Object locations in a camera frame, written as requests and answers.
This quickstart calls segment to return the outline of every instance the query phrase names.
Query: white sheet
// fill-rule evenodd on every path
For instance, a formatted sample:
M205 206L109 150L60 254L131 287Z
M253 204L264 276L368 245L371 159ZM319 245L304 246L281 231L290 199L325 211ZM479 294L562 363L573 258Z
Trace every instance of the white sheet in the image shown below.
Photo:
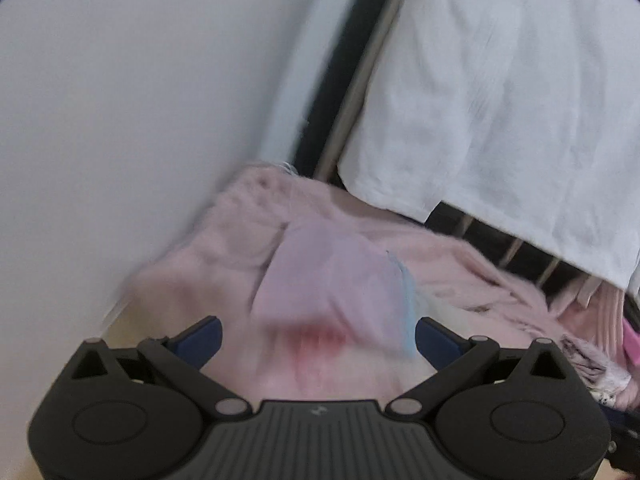
M444 200L626 288L639 52L637 0L405 0L340 176L419 221Z

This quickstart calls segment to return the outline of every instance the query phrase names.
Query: pile of clothes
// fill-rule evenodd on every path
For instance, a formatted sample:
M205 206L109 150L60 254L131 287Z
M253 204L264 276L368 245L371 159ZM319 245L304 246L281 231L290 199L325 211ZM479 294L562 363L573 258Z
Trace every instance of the pile of clothes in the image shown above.
M640 403L622 291L585 276L549 305L467 242L277 166L244 168L129 291L158 336L218 316L223 346L203 372L255 406L385 404L434 373L415 351L422 316L505 348L551 338L600 402Z

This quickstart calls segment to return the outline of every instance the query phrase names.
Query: pink garment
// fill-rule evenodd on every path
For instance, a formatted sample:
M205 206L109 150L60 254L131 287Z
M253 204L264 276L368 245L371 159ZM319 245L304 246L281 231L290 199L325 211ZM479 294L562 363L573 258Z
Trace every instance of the pink garment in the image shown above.
M640 335L636 333L626 319L622 320L622 330L626 356L637 367L640 365Z
M320 327L331 348L352 342L412 355L414 303L413 280L387 251L320 217L288 225L251 315L274 329Z
M216 197L185 243L147 266L131 282L134 308L155 323L153 335L177 333L207 314L225 335L204 373L256 405L261 399L362 399L386 403L424 380L433 368L420 356L388 353L334 340L334 333L266 330L251 316L256 291L287 225L324 218L393 253L417 288L459 307L462 336L484 334L505 347L553 338L595 390L616 406L636 402L626 370L591 344L567 333L532 283L498 270L468 243L436 235L340 189L291 176L273 166L251 166ZM417 318L431 312L419 294ZM300 366L301 357L307 359Z
M624 365L624 304L624 291L585 274L568 283L552 301L549 312L569 332L593 343L609 359Z

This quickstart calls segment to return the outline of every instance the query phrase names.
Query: light blue fabric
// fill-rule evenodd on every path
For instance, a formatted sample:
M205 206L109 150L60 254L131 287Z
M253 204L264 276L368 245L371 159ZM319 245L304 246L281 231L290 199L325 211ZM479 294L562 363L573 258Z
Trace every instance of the light blue fabric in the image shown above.
M413 356L416 353L415 348L415 280L409 269L407 269L400 260L392 253L387 253L389 258L395 263L402 274L402 301L404 306L404 333L402 348L404 353Z

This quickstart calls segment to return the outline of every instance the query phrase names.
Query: floor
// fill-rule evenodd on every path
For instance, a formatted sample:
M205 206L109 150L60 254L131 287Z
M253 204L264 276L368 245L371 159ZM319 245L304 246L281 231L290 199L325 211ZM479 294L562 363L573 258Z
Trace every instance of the floor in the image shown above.
M146 337L144 326L145 323L136 317L133 310L125 310L109 329L105 340L112 348L135 346ZM626 478L625 475L610 468L608 462L602 464L596 476L596 480L622 480L623 478ZM42 480L42 476L33 461L29 460L17 477L10 480Z

